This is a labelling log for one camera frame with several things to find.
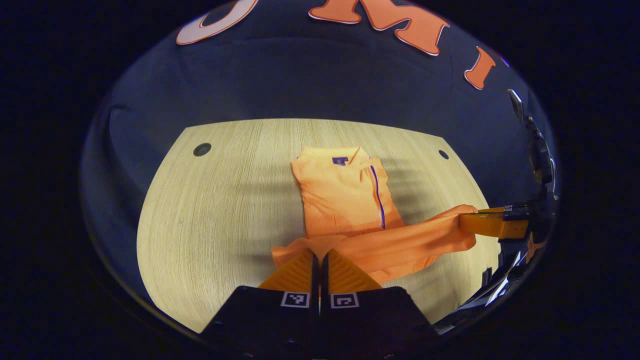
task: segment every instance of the cloth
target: cloth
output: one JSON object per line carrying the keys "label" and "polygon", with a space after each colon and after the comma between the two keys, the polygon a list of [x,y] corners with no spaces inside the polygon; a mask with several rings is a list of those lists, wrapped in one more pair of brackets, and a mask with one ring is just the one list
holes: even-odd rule
{"label": "cloth", "polygon": [[307,238],[404,226],[380,159],[361,147],[305,147],[291,168],[302,192]]}
{"label": "cloth", "polygon": [[330,249],[336,249],[383,284],[422,270],[443,254],[471,249],[475,234],[458,229],[458,215],[467,213],[477,209],[459,205],[418,224],[352,237],[299,238],[287,247],[272,248],[271,255],[279,268],[303,249],[311,249],[320,262]]}

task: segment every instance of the table surface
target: table surface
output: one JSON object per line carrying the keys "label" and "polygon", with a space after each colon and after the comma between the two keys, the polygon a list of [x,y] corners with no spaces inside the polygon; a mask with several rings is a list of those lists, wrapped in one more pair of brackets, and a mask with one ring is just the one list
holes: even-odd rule
{"label": "table surface", "polygon": [[[195,156],[201,143],[211,150]],[[276,270],[271,248],[305,234],[291,172],[305,146],[362,146],[379,158],[406,225],[460,204],[487,208],[467,168],[437,136],[317,119],[188,127],[158,168],[138,226],[140,273],[160,310],[201,332],[237,286],[258,286]],[[482,272],[497,268],[499,252],[496,238],[477,235],[472,249],[446,254],[384,287],[405,288],[433,323],[481,287]]]}

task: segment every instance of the purple zipper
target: purple zipper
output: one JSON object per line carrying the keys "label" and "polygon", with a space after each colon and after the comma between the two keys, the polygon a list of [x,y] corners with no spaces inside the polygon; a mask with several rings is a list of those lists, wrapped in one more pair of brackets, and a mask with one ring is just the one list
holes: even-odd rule
{"label": "purple zipper", "polygon": [[380,204],[380,217],[382,218],[382,228],[385,228],[385,209],[382,207],[382,201],[380,201],[380,192],[378,191],[378,176],[376,175],[376,169],[371,165],[371,171],[373,171],[373,177],[376,179],[376,196],[378,197],[378,204]]}

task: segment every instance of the orange letter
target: orange letter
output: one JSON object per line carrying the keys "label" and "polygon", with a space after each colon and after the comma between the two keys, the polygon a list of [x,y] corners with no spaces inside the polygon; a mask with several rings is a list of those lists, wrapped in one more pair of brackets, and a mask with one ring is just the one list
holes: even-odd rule
{"label": "orange letter", "polygon": [[[385,30],[402,21],[409,21],[404,29],[396,30],[396,36],[409,45],[429,55],[440,53],[438,40],[446,21],[417,6],[396,6],[391,0],[360,0],[367,12],[369,22],[376,30]],[[309,11],[315,19],[356,24],[361,17],[353,10],[358,0],[327,0]]]}
{"label": "orange letter", "polygon": [[211,25],[202,26],[202,22],[207,18],[207,13],[186,24],[178,33],[175,43],[178,45],[193,44],[225,31],[247,16],[257,2],[258,0],[238,0],[227,16]]}
{"label": "orange letter", "polygon": [[491,68],[495,66],[495,61],[486,51],[482,50],[481,47],[476,46],[476,49],[478,49],[480,54],[474,67],[472,67],[471,70],[465,71],[465,79],[467,79],[474,88],[482,90],[484,88],[484,80]]}

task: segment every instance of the black background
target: black background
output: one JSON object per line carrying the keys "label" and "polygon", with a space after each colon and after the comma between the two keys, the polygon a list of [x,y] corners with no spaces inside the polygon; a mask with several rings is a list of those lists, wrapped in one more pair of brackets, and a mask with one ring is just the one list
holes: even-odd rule
{"label": "black background", "polygon": [[[120,74],[167,33],[220,3],[23,1],[2,14],[9,358],[207,356],[186,338],[172,340],[170,329],[100,267],[81,218],[77,165],[89,119]],[[637,67],[631,17],[638,9],[568,1],[419,3],[520,69],[549,114],[570,185],[563,188],[557,241],[529,279],[530,290],[516,292],[442,351],[633,357],[637,232],[620,215],[634,214],[628,205],[634,192],[625,183],[638,147],[624,94],[637,105],[637,86],[623,79]]]}

